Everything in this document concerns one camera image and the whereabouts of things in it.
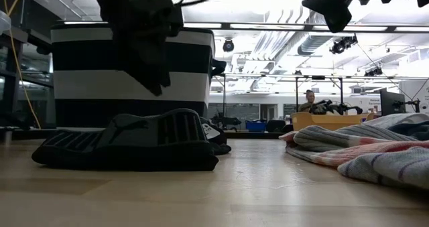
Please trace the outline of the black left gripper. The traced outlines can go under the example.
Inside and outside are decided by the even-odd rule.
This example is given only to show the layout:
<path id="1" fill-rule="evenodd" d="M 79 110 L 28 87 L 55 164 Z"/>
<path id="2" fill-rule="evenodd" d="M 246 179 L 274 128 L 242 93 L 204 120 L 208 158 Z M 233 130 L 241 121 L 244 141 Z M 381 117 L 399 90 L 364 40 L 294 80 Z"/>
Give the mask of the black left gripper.
<path id="1" fill-rule="evenodd" d="M 132 52 L 162 53 L 166 40 L 176 37 L 184 26 L 182 8 L 172 0 L 127 0 L 127 6 L 127 47 Z M 171 85 L 168 57 L 162 55 L 160 81 L 158 69 L 146 64 L 137 54 L 133 77 L 154 96 L 160 96 L 160 85 Z"/>

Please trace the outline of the black grey patterned sock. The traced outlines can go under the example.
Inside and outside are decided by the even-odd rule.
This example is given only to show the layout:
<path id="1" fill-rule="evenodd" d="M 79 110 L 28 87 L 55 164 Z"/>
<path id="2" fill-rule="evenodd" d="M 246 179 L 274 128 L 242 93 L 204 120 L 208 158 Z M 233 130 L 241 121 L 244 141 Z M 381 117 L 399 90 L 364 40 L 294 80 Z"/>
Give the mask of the black grey patterned sock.
<path id="1" fill-rule="evenodd" d="M 57 130 L 32 160 L 62 169 L 126 171 L 212 171 L 219 162 L 198 113 L 187 108 L 120 114 L 100 131 Z"/>

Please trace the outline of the black sock with white label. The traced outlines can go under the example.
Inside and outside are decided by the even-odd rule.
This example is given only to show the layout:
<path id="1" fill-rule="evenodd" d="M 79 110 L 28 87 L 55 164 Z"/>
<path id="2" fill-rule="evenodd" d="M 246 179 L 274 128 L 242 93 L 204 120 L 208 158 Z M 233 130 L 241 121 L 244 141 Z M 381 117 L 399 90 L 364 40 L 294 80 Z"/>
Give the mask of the black sock with white label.
<path id="1" fill-rule="evenodd" d="M 226 155 L 231 152 L 231 147 L 227 144 L 225 132 L 218 126 L 212 124 L 208 119 L 200 117 L 202 128 L 209 142 L 212 143 L 215 155 Z"/>

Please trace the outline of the small white cloth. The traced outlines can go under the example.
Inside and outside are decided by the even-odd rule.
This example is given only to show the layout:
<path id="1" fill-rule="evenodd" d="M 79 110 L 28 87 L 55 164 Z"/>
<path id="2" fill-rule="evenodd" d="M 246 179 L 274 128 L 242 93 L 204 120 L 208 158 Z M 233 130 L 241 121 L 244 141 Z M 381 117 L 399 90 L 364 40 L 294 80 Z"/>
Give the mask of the small white cloth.
<path id="1" fill-rule="evenodd" d="M 394 125 L 402 123 L 421 123 L 429 121 L 429 115 L 425 113 L 397 113 L 387 116 L 378 117 L 376 119 L 365 121 L 363 125 L 369 125 L 373 127 L 381 127 L 387 129 Z"/>

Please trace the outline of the grey pink striped sock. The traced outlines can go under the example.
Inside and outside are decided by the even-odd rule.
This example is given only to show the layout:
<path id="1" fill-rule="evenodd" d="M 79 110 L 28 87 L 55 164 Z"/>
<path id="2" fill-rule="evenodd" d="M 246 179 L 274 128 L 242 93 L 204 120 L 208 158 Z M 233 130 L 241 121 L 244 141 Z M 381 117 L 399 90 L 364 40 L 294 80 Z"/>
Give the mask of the grey pink striped sock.
<path id="1" fill-rule="evenodd" d="M 370 125 L 352 125 L 334 131 L 312 125 L 286 133 L 279 139 L 286 142 L 286 153 L 331 167 L 366 154 L 395 153 L 412 147 L 429 150 L 429 141 Z"/>

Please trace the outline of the blue sock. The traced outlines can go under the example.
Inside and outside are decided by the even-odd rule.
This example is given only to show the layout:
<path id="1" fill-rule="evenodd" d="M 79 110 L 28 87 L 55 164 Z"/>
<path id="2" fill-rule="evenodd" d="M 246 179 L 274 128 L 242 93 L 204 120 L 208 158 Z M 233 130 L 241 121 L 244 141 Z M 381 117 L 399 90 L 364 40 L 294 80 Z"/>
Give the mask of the blue sock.
<path id="1" fill-rule="evenodd" d="M 401 123 L 388 128 L 394 133 L 413 137 L 419 141 L 429 141 L 429 121 Z"/>

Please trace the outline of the black ceiling spotlight cluster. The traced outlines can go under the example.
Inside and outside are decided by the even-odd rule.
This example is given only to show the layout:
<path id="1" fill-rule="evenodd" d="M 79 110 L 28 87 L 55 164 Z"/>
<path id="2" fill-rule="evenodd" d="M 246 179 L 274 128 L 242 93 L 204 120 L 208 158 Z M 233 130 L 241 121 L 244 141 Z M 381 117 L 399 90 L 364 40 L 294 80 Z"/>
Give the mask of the black ceiling spotlight cluster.
<path id="1" fill-rule="evenodd" d="M 333 42 L 332 47 L 329 49 L 329 51 L 332 54 L 341 54 L 343 53 L 345 50 L 351 48 L 353 45 L 357 44 L 358 40 L 357 40 L 357 36 L 347 36 L 347 37 L 342 37 L 339 40 L 335 40 Z"/>

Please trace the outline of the navy white striped fabric basket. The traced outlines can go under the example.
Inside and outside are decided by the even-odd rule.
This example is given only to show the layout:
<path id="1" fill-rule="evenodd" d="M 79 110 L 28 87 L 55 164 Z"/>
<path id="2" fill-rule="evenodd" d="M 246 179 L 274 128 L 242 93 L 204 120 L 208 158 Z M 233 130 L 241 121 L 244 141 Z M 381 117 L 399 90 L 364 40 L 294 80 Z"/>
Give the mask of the navy white striped fabric basket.
<path id="1" fill-rule="evenodd" d="M 51 29 L 54 98 L 58 127 L 105 127 L 116 115 L 159 115 L 189 108 L 206 116 L 210 83 L 225 62 L 214 59 L 214 33 L 183 28 L 165 43 L 164 66 L 171 85 L 153 95 L 140 79 L 151 80 L 146 66 L 124 70 L 106 23 L 55 25 Z"/>

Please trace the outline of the person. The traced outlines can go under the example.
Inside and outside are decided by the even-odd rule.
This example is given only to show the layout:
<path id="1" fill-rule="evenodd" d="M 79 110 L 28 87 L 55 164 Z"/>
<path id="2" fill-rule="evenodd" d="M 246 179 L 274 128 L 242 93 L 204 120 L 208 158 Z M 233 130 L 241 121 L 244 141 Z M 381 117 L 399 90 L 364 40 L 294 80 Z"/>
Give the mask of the person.
<path id="1" fill-rule="evenodd" d="M 314 105 L 315 95 L 312 90 L 306 91 L 306 102 L 301 104 L 298 108 L 299 112 L 308 112 L 311 107 Z"/>

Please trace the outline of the black computer monitor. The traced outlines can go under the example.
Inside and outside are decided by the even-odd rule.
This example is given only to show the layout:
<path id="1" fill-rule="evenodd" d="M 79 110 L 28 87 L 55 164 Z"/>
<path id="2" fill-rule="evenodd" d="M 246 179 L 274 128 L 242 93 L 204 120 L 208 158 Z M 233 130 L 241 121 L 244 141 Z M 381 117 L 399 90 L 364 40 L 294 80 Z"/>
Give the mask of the black computer monitor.
<path id="1" fill-rule="evenodd" d="M 381 115 L 387 116 L 406 112 L 405 96 L 403 94 L 381 91 Z"/>

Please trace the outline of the blue storage bin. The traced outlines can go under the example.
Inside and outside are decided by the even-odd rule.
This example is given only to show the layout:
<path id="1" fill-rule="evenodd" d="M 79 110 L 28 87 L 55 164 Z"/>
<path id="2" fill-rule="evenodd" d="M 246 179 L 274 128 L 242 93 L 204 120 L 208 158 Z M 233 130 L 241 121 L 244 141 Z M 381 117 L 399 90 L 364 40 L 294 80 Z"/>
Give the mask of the blue storage bin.
<path id="1" fill-rule="evenodd" d="M 249 132 L 265 132 L 266 123 L 261 121 L 246 121 L 245 128 Z"/>

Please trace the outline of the orange plastic tray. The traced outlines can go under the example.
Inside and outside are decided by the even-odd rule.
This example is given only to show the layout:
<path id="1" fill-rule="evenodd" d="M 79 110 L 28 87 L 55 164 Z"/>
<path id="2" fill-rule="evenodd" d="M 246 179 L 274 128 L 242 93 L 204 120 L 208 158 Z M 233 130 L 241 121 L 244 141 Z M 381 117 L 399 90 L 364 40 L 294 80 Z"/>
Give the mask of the orange plastic tray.
<path id="1" fill-rule="evenodd" d="M 292 114 L 292 124 L 295 131 L 309 126 L 319 126 L 328 130 L 337 130 L 351 125 L 360 125 L 373 120 L 373 113 L 361 115 L 312 115 L 309 112 Z"/>

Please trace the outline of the grey purple striped sock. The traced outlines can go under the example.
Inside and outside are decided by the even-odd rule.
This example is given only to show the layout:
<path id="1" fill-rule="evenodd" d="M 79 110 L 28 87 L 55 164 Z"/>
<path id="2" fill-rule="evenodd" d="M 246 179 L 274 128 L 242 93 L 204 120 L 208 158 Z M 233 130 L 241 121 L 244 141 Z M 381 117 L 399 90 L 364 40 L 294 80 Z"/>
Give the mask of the grey purple striped sock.
<path id="1" fill-rule="evenodd" d="M 418 146 L 391 153 L 368 153 L 341 164 L 337 171 L 345 177 L 379 185 L 429 190 L 429 149 Z"/>

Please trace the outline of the metal frame crossbar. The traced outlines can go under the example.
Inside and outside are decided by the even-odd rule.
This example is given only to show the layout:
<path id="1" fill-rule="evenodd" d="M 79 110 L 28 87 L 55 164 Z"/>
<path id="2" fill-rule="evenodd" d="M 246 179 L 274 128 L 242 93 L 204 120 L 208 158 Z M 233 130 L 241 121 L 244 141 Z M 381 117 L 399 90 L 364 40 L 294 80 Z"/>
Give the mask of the metal frame crossbar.
<path id="1" fill-rule="evenodd" d="M 190 22 L 184 27 L 224 31 L 304 31 L 330 33 L 327 25 L 299 23 Z M 347 25 L 341 33 L 429 33 L 429 25 Z"/>

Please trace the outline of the black background metal frame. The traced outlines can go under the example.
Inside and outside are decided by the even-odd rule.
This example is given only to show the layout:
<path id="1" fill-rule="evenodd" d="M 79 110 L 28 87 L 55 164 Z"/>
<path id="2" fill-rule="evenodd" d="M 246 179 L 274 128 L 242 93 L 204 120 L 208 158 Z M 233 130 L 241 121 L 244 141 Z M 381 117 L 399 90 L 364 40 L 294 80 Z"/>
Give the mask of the black background metal frame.
<path id="1" fill-rule="evenodd" d="M 293 75 L 292 78 L 295 79 L 295 94 L 296 94 L 296 108 L 298 108 L 299 103 L 299 79 L 303 78 L 305 80 L 330 80 L 335 86 L 340 89 L 340 105 L 344 105 L 344 94 L 343 94 L 343 79 L 344 76 L 322 76 L 322 75 Z"/>

